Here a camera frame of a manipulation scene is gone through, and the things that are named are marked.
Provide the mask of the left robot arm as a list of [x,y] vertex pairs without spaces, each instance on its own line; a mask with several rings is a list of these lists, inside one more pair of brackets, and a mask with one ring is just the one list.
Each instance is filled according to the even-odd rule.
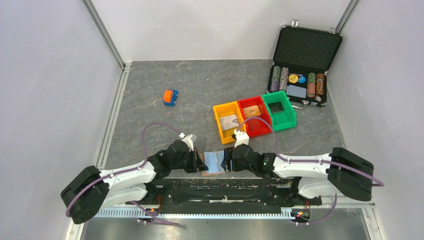
[[197,149],[182,140],[126,167],[100,170],[94,165],[87,166],[60,193],[65,215],[78,225],[111,206],[130,201],[151,204],[157,198],[153,182],[167,177],[173,170],[196,173],[208,167]]

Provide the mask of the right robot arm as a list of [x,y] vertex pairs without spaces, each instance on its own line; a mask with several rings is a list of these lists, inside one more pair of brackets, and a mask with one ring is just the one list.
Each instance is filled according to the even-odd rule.
[[342,147],[321,155],[290,156],[258,153],[241,144],[226,149],[220,165],[227,172],[249,171],[262,179],[292,179],[288,196],[295,204],[326,195],[369,202],[378,183],[374,165]]

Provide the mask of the tan leather card holder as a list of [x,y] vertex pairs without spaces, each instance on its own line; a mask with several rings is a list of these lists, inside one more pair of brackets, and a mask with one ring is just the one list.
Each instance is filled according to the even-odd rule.
[[212,176],[224,174],[225,169],[221,166],[224,160],[224,151],[213,151],[213,152],[204,152],[201,153],[200,159],[207,166],[208,170],[203,170],[202,176]]

